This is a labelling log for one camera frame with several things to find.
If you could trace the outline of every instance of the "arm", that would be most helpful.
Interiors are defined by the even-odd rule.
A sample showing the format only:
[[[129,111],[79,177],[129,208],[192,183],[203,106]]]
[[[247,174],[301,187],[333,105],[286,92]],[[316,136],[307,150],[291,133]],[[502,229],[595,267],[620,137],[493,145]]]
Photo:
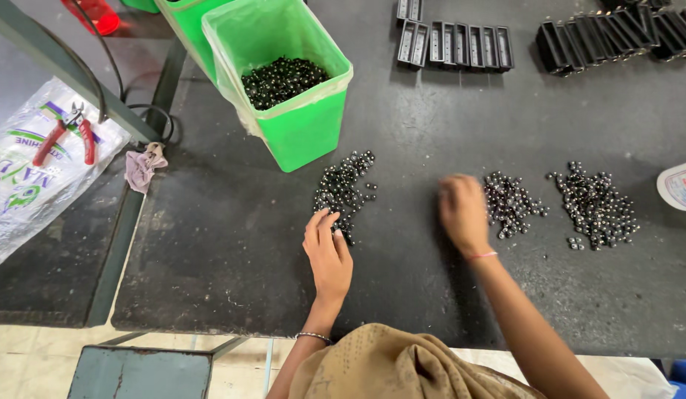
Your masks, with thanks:
[[[572,351],[500,264],[488,244],[486,200],[476,179],[440,182],[439,213],[446,232],[479,277],[505,341],[528,383],[548,399],[608,398]]]
[[[316,212],[306,225],[303,241],[303,248],[311,261],[316,299],[301,331],[324,337],[330,336],[353,276],[353,259],[343,233],[336,230],[331,236],[331,226],[338,216],[338,212],[329,215],[328,209]],[[299,364],[325,347],[325,342],[319,338],[299,337],[274,380],[267,399],[288,398],[289,387]]]

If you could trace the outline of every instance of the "table surface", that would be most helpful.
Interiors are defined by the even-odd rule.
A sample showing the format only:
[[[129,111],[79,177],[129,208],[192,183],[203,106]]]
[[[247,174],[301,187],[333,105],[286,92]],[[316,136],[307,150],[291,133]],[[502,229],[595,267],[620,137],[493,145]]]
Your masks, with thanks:
[[[657,194],[686,162],[686,61],[648,57],[561,79],[534,35],[561,2],[427,2],[425,20],[510,27],[516,69],[471,75],[395,66],[392,1],[310,4],[355,67],[338,149],[285,174],[192,63],[174,100],[182,134],[144,203],[112,322],[120,330],[291,337],[315,296],[302,249],[324,167],[372,150],[376,202],[356,217],[352,285],[333,335],[381,322],[450,347],[505,348],[487,299],[436,221],[436,180],[524,177],[550,206],[529,233],[491,239],[510,274],[579,354],[686,357],[686,212]],[[635,200],[632,244],[570,250],[576,236],[544,179],[570,160],[613,173]]]
[[[117,92],[99,42],[60,2],[15,3],[63,38]],[[106,41],[128,102],[151,103],[174,34],[161,16],[110,3],[122,25]],[[0,125],[51,77],[0,35]],[[126,193],[124,162],[123,153],[115,157],[80,198],[0,265],[0,323],[85,325]]]

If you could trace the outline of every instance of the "beige scarf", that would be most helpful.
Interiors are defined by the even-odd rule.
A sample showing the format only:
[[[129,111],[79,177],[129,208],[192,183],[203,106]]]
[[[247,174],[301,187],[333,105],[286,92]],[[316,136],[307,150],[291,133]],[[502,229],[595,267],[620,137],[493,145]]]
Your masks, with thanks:
[[[290,399],[544,398],[490,368],[466,363],[436,337],[366,324],[306,359]]]

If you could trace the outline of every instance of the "bracelet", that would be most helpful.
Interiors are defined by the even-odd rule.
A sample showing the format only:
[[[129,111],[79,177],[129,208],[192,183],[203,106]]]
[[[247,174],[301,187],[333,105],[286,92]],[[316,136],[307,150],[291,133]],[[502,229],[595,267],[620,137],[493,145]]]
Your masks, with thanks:
[[[295,339],[295,340],[298,340],[298,338],[299,338],[300,336],[302,336],[302,335],[305,335],[305,336],[307,336],[307,337],[315,337],[315,338],[318,338],[319,340],[323,340],[323,341],[326,343],[326,346],[327,346],[327,347],[330,347],[331,345],[333,345],[333,341],[329,340],[328,338],[326,338],[326,337],[324,337],[324,336],[322,336],[322,335],[319,335],[319,334],[314,334],[314,333],[312,333],[312,332],[306,332],[306,331],[302,331],[302,332],[296,334],[296,335],[294,336],[294,339]]]
[[[496,256],[498,255],[498,252],[491,251],[488,253],[481,253],[480,255],[472,255],[468,259],[466,259],[467,262],[471,262],[473,259],[477,258],[488,258],[489,256]]]

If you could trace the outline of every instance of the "label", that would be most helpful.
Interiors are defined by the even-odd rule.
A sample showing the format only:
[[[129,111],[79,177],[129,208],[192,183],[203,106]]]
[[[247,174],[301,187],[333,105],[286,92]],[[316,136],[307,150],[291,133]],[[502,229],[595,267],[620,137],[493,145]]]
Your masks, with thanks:
[[[686,207],[686,170],[668,176],[666,189],[675,201]]]

